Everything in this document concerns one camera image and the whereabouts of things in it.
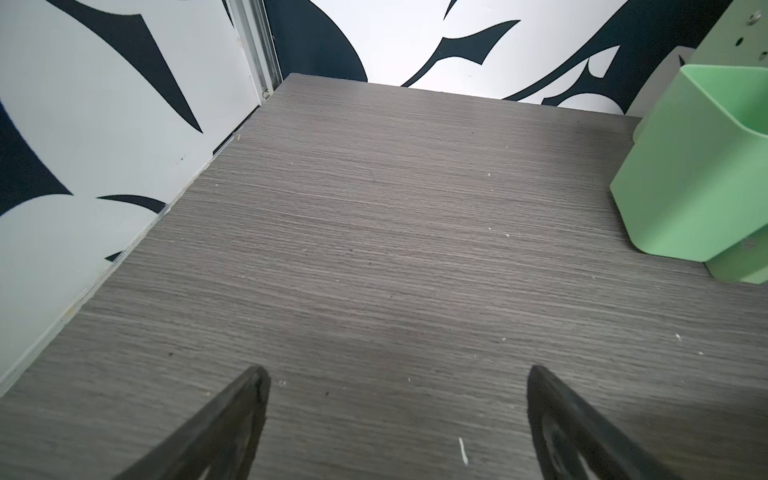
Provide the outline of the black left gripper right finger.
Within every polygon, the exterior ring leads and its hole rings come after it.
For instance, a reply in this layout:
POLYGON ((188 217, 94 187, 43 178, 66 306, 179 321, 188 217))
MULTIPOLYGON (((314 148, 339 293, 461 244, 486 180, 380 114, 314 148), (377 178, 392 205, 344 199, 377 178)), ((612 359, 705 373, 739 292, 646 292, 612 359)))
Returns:
POLYGON ((527 414, 545 479, 678 479, 542 365, 527 377, 527 414))

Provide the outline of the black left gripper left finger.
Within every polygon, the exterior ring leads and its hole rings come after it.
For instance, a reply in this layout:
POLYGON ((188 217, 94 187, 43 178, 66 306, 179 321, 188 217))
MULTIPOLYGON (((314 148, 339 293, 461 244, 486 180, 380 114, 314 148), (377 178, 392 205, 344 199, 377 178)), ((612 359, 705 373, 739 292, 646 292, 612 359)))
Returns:
POLYGON ((271 377, 251 366, 118 479, 247 479, 267 419, 271 377))

